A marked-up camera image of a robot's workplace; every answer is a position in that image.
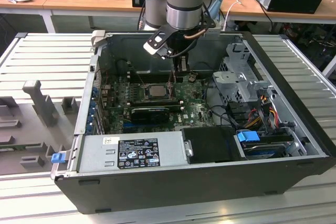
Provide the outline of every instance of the circuit board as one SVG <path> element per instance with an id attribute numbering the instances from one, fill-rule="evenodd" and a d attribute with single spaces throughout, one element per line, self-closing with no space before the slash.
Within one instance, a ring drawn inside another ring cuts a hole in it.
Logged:
<path id="1" fill-rule="evenodd" d="M 107 133 L 179 131 L 183 127 L 214 126 L 212 116 L 202 99 L 205 88 L 204 81 L 189 82 L 188 76 L 183 77 L 183 82 L 171 84 L 171 89 L 167 83 L 130 83 L 127 78 L 120 77 L 103 93 L 105 121 L 110 129 Z M 133 124 L 130 115 L 137 104 L 141 108 L 144 104 L 146 108 L 150 108 L 153 102 L 161 102 L 162 107 L 170 108 L 169 121 L 160 124 Z"/>

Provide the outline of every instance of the red wire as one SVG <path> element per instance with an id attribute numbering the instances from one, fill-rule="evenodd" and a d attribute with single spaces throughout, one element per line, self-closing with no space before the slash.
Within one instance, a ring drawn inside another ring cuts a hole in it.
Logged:
<path id="1" fill-rule="evenodd" d="M 251 120 L 251 115 L 253 112 L 257 111 L 256 109 L 251 110 L 251 112 L 248 115 L 248 122 Z"/>

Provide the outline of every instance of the white cable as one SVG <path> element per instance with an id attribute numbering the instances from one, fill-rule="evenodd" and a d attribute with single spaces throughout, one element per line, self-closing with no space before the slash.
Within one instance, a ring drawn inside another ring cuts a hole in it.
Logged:
<path id="1" fill-rule="evenodd" d="M 227 10 L 227 13 L 226 13 L 226 17 L 225 17 L 225 21 L 224 21 L 224 26 L 223 26 L 223 31 L 225 31 L 226 29 L 226 25 L 227 25 L 227 17 L 229 16 L 229 13 L 230 13 L 230 10 L 231 8 L 235 5 L 235 4 L 242 4 L 239 0 L 236 0 L 236 2 L 232 3 L 229 10 Z"/>

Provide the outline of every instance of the yellow wire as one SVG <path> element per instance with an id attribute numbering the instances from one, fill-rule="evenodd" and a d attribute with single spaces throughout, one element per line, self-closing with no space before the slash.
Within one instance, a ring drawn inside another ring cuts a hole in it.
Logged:
<path id="1" fill-rule="evenodd" d="M 260 120 L 260 117 L 257 117 L 257 118 L 254 119 L 252 122 L 250 122 L 249 124 L 247 124 L 247 125 L 245 126 L 245 128 L 249 128 L 249 127 L 251 127 L 252 125 L 254 125 L 255 123 L 257 123 L 259 120 Z"/>
<path id="2" fill-rule="evenodd" d="M 277 124 L 276 124 L 277 118 L 276 118 L 275 112 L 273 110 L 269 110 L 269 112 L 271 112 L 273 114 L 273 116 L 274 116 L 274 126 L 277 127 Z"/>

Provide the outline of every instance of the metal bracket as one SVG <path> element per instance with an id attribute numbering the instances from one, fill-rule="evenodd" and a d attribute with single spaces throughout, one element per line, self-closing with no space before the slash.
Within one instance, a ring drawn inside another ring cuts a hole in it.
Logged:
<path id="1" fill-rule="evenodd" d="M 105 43 L 106 39 L 105 30 L 95 30 L 91 35 L 91 43 L 93 47 L 99 47 L 100 45 Z"/>
<path id="2" fill-rule="evenodd" d="M 166 43 L 169 37 L 176 32 L 178 30 L 169 24 L 163 25 L 146 41 L 143 48 L 151 55 L 154 55 Z"/>

